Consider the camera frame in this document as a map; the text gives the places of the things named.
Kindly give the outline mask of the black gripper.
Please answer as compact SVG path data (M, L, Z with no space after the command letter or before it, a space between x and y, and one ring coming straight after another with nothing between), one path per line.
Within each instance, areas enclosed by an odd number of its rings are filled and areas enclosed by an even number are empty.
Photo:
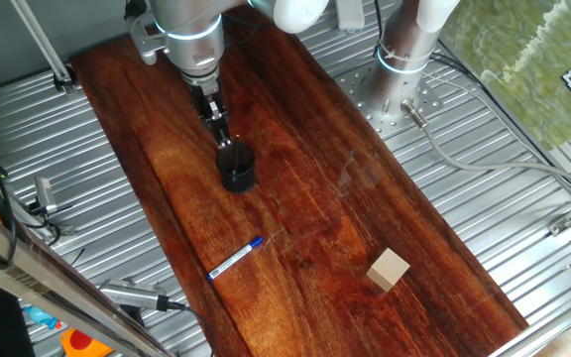
M216 89L214 93L205 94L199 85L189 86L192 106L207 130L214 130L214 138L219 149L232 144L227 124L227 111L224 107L223 95Z

